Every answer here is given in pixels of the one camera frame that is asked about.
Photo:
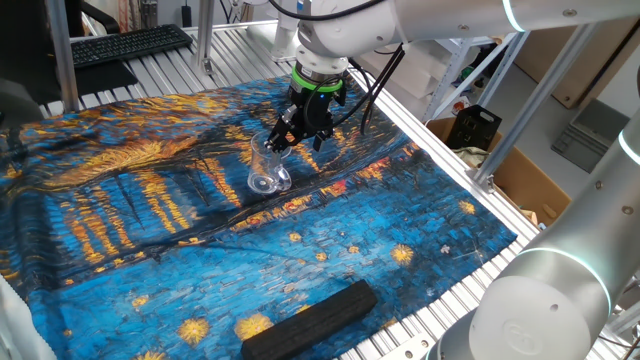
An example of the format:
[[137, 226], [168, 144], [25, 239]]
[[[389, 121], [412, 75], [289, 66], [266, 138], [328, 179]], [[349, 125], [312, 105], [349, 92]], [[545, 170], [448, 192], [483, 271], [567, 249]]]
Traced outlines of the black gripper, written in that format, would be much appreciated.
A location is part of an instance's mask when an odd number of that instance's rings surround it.
[[313, 149], [320, 152], [325, 141], [333, 136], [333, 115], [329, 110], [332, 101], [341, 106], [346, 100], [343, 82], [329, 82], [319, 87], [304, 86], [291, 82], [288, 95], [293, 103], [279, 118], [264, 145], [273, 153], [282, 153], [289, 147], [287, 135], [291, 132], [296, 140], [314, 137]]

